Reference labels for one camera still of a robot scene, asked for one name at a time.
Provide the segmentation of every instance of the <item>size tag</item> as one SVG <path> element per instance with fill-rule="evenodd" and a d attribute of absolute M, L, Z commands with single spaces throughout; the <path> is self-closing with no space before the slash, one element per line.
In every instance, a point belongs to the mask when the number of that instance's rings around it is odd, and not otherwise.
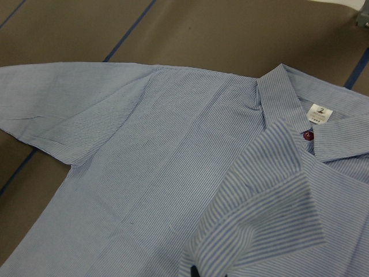
<path fill-rule="evenodd" d="M 313 104 L 307 113 L 307 118 L 315 124 L 322 124 L 328 121 L 332 112 L 332 110 L 328 110 L 326 107 Z"/>

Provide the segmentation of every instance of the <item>gray object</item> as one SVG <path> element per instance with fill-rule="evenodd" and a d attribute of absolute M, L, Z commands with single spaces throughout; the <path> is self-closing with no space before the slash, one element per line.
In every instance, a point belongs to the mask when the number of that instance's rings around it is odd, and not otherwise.
<path fill-rule="evenodd" d="M 369 28 L 369 0 L 365 0 L 364 6 L 356 19 L 357 26 Z"/>

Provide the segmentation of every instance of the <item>fabric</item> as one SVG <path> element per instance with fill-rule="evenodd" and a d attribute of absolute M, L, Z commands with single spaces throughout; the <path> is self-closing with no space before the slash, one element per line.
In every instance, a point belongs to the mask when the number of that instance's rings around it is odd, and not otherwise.
<path fill-rule="evenodd" d="M 333 110 L 328 129 L 307 121 L 312 103 Z M 132 63 L 0 68 L 0 128 L 72 165 L 0 276 L 189 276 L 188 261 L 201 276 L 365 276 L 369 149 L 353 134 L 366 141 L 368 115 L 369 98 L 285 65 L 260 79 Z M 243 194 L 219 198 L 227 186 Z M 212 248 L 225 239 L 217 220 L 241 206 L 225 255 Z M 215 240 L 189 247 L 199 233 Z"/>

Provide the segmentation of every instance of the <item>blue line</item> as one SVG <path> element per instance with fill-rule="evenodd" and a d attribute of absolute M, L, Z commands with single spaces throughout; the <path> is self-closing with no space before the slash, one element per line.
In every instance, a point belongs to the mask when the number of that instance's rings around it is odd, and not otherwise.
<path fill-rule="evenodd" d="M 0 190 L 0 196 L 4 193 L 6 188 L 9 186 L 9 184 L 12 182 L 12 180 L 15 178 L 15 176 L 22 170 L 22 168 L 28 163 L 28 161 L 33 157 L 33 155 L 37 152 L 37 148 L 33 148 L 31 153 L 27 156 L 27 158 L 24 159 L 24 161 L 19 165 L 17 170 L 13 173 L 13 175 L 9 178 L 9 180 L 5 183 L 5 185 Z"/>
<path fill-rule="evenodd" d="M 351 73 L 350 77 L 348 77 L 347 82 L 344 85 L 345 88 L 352 89 L 353 85 L 359 78 L 360 74 L 363 72 L 368 61 L 369 61 L 369 48 L 366 49 L 362 58 L 359 60 L 353 72 Z"/>
<path fill-rule="evenodd" d="M 111 57 L 115 54 L 115 52 L 118 50 L 118 48 L 122 45 L 122 43 L 128 38 L 130 33 L 133 31 L 133 29 L 140 23 L 140 21 L 144 18 L 144 16 L 147 14 L 147 12 L 151 9 L 151 7 L 154 5 L 156 0 L 152 0 L 151 3 L 146 7 L 146 9 L 142 12 L 142 14 L 137 18 L 137 20 L 133 23 L 131 28 L 128 29 L 128 31 L 125 33 L 125 35 L 120 39 L 120 41 L 116 44 L 116 46 L 111 50 L 111 52 L 106 56 L 106 58 L 103 60 L 103 62 L 108 62 Z"/>
<path fill-rule="evenodd" d="M 18 11 L 20 7 L 24 4 L 26 0 L 23 0 L 14 10 L 13 12 L 6 18 L 6 20 L 0 25 L 0 29 L 9 21 L 9 19 Z"/>

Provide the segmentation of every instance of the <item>button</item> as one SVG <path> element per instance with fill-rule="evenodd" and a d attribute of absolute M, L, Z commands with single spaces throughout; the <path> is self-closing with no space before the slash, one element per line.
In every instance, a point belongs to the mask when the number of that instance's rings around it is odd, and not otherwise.
<path fill-rule="evenodd" d="M 311 131 L 304 132 L 304 139 L 310 141 L 314 139 L 314 133 Z"/>

